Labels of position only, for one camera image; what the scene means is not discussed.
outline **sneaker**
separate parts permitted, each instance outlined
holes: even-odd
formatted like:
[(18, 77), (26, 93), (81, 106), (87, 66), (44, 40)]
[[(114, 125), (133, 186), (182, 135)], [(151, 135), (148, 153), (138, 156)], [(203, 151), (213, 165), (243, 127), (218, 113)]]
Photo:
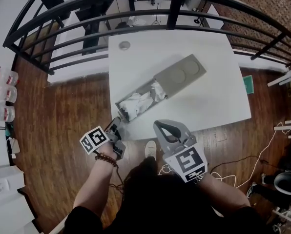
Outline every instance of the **sneaker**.
[(145, 146), (145, 157), (154, 157), (156, 160), (156, 144), (150, 140)]
[(253, 182), (251, 187), (248, 189), (247, 198), (251, 197), (251, 195), (253, 194), (253, 188), (255, 185), (257, 185), (257, 184), (255, 182)]
[(266, 177), (266, 174), (261, 174), (261, 177), (262, 177), (262, 184), (266, 185), (266, 183), (264, 182), (264, 178)]

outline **bracelet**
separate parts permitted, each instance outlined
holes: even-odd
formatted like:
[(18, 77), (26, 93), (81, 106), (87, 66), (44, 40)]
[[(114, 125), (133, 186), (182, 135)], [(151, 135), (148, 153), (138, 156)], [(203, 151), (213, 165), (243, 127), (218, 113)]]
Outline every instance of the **bracelet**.
[(106, 162), (109, 162), (110, 164), (112, 164), (114, 167), (117, 167), (117, 164), (116, 164), (116, 160), (105, 155), (105, 154), (97, 154), (97, 156), (95, 156), (95, 160), (98, 160), (98, 159), (101, 159), (101, 160), (104, 160)]
[(199, 182), (204, 178), (204, 176), (205, 176), (205, 174), (202, 174), (202, 175), (197, 176), (197, 177), (193, 180), (193, 183), (194, 183), (194, 184), (199, 183)]

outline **circular indentation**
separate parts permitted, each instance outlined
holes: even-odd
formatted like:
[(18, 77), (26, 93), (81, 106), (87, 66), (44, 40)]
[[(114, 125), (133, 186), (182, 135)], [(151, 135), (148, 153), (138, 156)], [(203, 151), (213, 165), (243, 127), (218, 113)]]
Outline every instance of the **circular indentation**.
[(184, 63), (184, 71), (190, 75), (195, 75), (200, 71), (199, 64), (195, 61), (186, 61)]
[(122, 41), (122, 42), (120, 42), (120, 44), (118, 44), (118, 47), (121, 50), (129, 49), (130, 48), (130, 42), (129, 41)]
[(186, 80), (186, 74), (183, 70), (177, 68), (170, 72), (170, 78), (173, 82), (180, 84)]

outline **person's right arm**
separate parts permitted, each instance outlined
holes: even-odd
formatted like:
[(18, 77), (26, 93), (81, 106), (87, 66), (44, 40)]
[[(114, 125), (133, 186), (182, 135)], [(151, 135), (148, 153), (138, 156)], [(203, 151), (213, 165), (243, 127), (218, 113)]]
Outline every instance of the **person's right arm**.
[(237, 210), (250, 206), (242, 191), (221, 182), (209, 173), (205, 174), (197, 186), (210, 200), (212, 207), (223, 216), (230, 216)]

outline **white tissue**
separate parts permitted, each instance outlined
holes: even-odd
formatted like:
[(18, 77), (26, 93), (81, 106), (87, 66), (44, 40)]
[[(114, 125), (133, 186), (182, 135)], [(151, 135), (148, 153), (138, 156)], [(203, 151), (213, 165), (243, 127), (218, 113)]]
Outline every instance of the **white tissue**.
[(152, 89), (155, 90), (155, 101), (156, 102), (159, 102), (165, 98), (166, 93), (164, 92), (163, 88), (161, 87), (161, 85), (157, 81), (155, 83), (153, 83), (151, 86), (152, 86)]
[(133, 120), (137, 115), (146, 111), (153, 103), (151, 92), (144, 95), (134, 93), (131, 97), (120, 103), (120, 108), (124, 109), (129, 115), (129, 121)]

